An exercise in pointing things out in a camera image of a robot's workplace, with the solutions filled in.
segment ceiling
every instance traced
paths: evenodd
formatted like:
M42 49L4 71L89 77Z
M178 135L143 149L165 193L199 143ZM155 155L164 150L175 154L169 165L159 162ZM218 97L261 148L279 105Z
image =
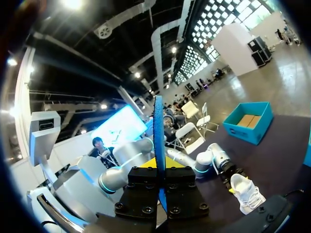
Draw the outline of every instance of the ceiling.
M149 88L155 93L159 90L151 54L152 34L160 26L180 19L184 4L184 0L67 0L82 3L79 9L70 9L64 1L41 0L44 10L27 40L27 45L36 48L29 83L31 110L59 113L63 125L58 142L80 134L82 129L95 129L122 108L126 103L117 91L120 85L132 97L152 99ZM154 4L151 10L144 9L124 20L107 38L100 39L95 33L120 13L147 2ZM167 74L172 59L183 57L187 47L186 40L177 43L177 34L178 27L174 27L160 35L164 84L171 82ZM136 78L130 67L148 55L136 67L140 73ZM102 103L108 108L101 109Z

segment teal cardboard box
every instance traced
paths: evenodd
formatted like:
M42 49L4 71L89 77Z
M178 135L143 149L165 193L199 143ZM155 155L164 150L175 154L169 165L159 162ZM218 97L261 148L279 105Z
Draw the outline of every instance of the teal cardboard box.
M303 164L311 167L311 129L310 129L310 135L309 135L309 141L308 141L307 154L306 154L305 160L303 161Z
M237 125L245 115L255 115L260 118L253 128ZM223 122L223 125L229 135L258 145L272 119L273 113L269 102L240 103Z

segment cable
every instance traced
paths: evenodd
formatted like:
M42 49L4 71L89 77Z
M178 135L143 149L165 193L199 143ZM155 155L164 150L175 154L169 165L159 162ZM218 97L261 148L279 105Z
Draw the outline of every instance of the cable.
M302 190L302 189L296 189L296 190L290 191L289 193L285 194L283 197L287 197L287 196L289 196L289 195L291 195L293 193L298 193L298 192L299 193L305 193L305 191Z

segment concrete floor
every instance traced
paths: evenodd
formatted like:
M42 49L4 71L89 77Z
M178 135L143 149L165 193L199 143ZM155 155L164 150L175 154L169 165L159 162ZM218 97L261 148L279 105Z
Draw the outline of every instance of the concrete floor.
M306 47L282 44L272 56L269 64L256 71L240 77L227 74L194 101L200 109L207 102L211 122L217 124L241 102L268 101L274 114L310 117L311 57ZM165 219L166 214L159 206L158 224Z

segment white wall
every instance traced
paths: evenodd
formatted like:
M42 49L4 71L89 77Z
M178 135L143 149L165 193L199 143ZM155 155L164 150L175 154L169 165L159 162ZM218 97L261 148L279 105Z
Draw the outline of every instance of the white wall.
M211 42L236 76L258 69L247 43L252 35L238 23L225 25Z
M226 67L227 64L224 62L224 60L221 57L218 57L217 60L211 64L208 64L207 67L205 67L203 70L198 72L197 74L193 75L191 78L189 78L184 83L177 86L175 83L170 84L169 89L164 89L161 93L163 97L163 103L167 104L173 104L173 100L175 98L175 95L180 95L181 93L187 94L189 91L185 88L185 86L190 83L193 87L197 87L196 80L202 79L203 81L206 81L207 79L213 80L212 72L215 72L218 68L222 69Z
M280 39L275 32L280 29L284 31L285 23L280 12L274 12L265 18L259 25L254 27L250 33L254 36L260 36L268 47L280 43Z
M87 132L54 145L49 159L49 165L54 173L93 149L91 133ZM45 181L41 167L33 167L28 157L11 165L10 170L24 200L27 191L35 189Z

